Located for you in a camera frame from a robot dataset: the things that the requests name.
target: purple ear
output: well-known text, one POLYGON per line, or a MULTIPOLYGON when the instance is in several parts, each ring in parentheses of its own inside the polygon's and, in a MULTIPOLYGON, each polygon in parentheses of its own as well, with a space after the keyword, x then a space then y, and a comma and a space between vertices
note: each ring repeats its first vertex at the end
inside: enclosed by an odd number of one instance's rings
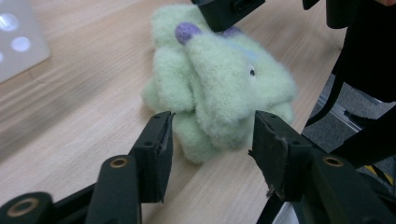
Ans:
POLYGON ((232 27, 228 28, 227 30, 223 31, 223 33, 221 35, 225 38, 228 38, 228 37, 233 37, 238 34, 242 34, 242 31, 239 30, 239 28, 232 26, 232 27))
POLYGON ((200 34, 202 31, 190 22, 182 22, 175 30, 175 36, 178 43, 185 45, 194 35, 200 34))

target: white light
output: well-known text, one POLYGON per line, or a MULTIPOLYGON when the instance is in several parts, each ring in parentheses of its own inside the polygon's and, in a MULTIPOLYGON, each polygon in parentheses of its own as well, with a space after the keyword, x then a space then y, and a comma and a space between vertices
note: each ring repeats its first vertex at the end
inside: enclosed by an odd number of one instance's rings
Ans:
POLYGON ((20 36, 12 40, 11 47, 18 52, 24 52, 30 48, 30 39, 20 36))
POLYGON ((20 23, 14 15, 0 14, 0 30, 11 32, 18 29, 19 26, 20 23))
POLYGON ((0 51, 0 63, 2 63, 3 60, 4 60, 4 54, 2 51, 0 51))

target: wooden table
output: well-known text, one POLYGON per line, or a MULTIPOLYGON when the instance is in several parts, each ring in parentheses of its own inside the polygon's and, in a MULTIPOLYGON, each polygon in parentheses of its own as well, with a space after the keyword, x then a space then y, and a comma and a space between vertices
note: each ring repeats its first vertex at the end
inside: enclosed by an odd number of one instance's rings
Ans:
MULTIPOLYGON (((140 92, 151 77, 150 16, 190 1, 31 0, 51 57, 0 84, 0 204, 32 191, 60 199, 96 181, 127 153, 153 115, 140 92)), ((293 73, 292 127, 301 132, 332 70, 344 30, 325 24, 325 1, 271 0, 236 24, 293 73)), ((248 149, 193 165, 175 148, 165 204, 144 223, 255 223, 267 186, 248 149)))

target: green plush toy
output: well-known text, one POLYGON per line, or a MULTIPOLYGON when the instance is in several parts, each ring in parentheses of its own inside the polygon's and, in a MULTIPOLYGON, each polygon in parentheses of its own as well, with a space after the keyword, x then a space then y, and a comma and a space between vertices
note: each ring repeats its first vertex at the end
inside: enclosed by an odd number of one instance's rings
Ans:
POLYGON ((288 70, 239 29, 214 34, 194 5, 162 7, 152 24, 154 75, 142 97, 155 113, 176 113, 188 160, 249 146, 256 110, 291 122, 296 90, 288 70))

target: fuzzy fabric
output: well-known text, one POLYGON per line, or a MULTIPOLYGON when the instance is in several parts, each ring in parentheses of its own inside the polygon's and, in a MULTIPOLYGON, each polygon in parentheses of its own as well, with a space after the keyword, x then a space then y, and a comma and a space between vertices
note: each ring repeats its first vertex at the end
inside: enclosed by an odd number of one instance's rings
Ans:
POLYGON ((152 26, 154 74, 142 97, 155 113, 176 113, 174 132, 188 160, 251 146, 256 110, 292 121, 290 73, 238 28, 214 34, 194 5, 160 8, 152 26))

